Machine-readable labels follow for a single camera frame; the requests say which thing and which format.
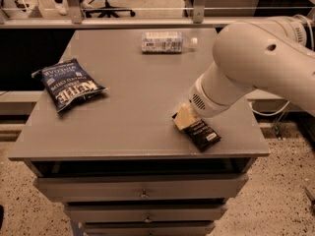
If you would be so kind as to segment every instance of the wooden drawer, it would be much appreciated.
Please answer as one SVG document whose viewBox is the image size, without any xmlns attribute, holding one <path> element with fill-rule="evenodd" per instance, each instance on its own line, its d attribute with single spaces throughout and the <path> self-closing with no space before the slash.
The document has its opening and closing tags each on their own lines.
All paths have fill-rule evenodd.
<svg viewBox="0 0 315 236">
<path fill-rule="evenodd" d="M 150 224 L 85 224 L 89 236 L 205 236 L 215 228 L 214 222 L 170 222 Z"/>
<path fill-rule="evenodd" d="M 106 206 L 65 206 L 65 213 L 70 219 L 82 223 L 214 221 L 219 220 L 226 210 L 226 205 L 189 201 L 186 204 L 174 201 L 173 204 L 158 205 L 109 203 Z"/>
<path fill-rule="evenodd" d="M 53 202 L 233 198 L 246 173 L 92 178 L 40 178 L 34 185 Z"/>
</svg>

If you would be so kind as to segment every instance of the table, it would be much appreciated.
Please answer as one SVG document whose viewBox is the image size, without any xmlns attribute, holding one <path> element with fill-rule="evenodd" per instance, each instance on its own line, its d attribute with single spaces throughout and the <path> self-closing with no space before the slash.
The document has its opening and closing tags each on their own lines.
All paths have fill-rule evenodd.
<svg viewBox="0 0 315 236">
<path fill-rule="evenodd" d="M 166 55 L 141 52 L 146 30 L 77 30 L 62 59 L 108 90 L 61 114 L 44 91 L 9 157 L 90 235 L 205 235 L 269 148 L 241 98 L 205 119 L 221 140 L 199 152 L 171 116 L 213 62 L 216 31 L 177 29 L 198 47 Z"/>
</svg>

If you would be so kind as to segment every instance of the speckled floor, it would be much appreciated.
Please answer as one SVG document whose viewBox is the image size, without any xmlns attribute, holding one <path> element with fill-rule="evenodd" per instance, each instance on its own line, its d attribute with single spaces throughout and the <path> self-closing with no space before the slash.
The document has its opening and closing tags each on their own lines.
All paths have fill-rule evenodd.
<svg viewBox="0 0 315 236">
<path fill-rule="evenodd" d="M 294 120 L 282 124 L 282 141 L 270 123 L 260 126 L 271 154 L 259 158 L 249 170 L 249 181 L 227 202 L 228 210 L 216 222 L 211 236 L 313 236 L 315 214 L 303 186 L 315 192 L 314 148 Z M 19 129 L 19 125 L 0 129 L 0 204 L 5 208 L 0 235 L 70 236 L 63 207 L 51 203 L 32 186 L 34 176 L 24 164 L 7 158 Z"/>
</svg>

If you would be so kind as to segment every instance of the black snack bar wrapper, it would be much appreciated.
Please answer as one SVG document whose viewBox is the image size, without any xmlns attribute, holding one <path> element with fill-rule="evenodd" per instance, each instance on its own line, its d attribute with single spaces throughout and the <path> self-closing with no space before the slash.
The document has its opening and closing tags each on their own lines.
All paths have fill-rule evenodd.
<svg viewBox="0 0 315 236">
<path fill-rule="evenodd" d="M 45 67 L 31 76 L 40 79 L 45 85 L 57 112 L 70 107 L 74 101 L 85 101 L 105 89 L 92 79 L 79 65 L 77 59 Z"/>
<path fill-rule="evenodd" d="M 216 144 L 221 137 L 203 120 L 200 120 L 183 130 L 200 152 Z"/>
</svg>

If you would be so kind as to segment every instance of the water bottle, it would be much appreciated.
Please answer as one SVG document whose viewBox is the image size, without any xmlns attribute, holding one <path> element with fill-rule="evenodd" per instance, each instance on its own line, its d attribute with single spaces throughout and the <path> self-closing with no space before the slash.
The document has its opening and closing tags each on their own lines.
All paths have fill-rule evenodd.
<svg viewBox="0 0 315 236">
<path fill-rule="evenodd" d="M 193 50 L 197 43 L 197 37 L 188 37 L 181 31 L 144 32 L 141 47 L 144 53 L 182 53 Z"/>
</svg>

